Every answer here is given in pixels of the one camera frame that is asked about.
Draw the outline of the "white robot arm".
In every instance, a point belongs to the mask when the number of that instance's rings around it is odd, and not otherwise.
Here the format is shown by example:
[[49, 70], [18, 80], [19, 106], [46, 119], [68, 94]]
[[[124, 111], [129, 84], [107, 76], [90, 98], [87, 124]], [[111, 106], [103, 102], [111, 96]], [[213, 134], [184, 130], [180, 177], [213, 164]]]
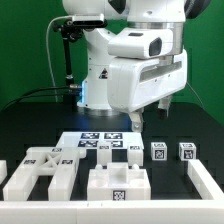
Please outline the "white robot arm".
[[72, 24], [84, 31], [88, 73], [77, 106], [92, 114], [129, 115], [143, 128], [144, 108], [169, 110], [187, 83], [184, 23], [211, 0], [62, 0]]

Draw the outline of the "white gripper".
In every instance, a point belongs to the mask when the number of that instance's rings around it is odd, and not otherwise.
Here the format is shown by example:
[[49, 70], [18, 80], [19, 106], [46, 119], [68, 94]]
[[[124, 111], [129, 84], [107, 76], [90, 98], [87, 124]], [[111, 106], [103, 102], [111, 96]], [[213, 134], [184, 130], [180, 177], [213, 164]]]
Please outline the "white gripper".
[[120, 112], [130, 113], [132, 131], [141, 133], [143, 116], [136, 111], [159, 100], [161, 118], [167, 118], [172, 94], [187, 82], [187, 53], [175, 55], [170, 64], [159, 58], [149, 60], [114, 58], [109, 65], [107, 99]]

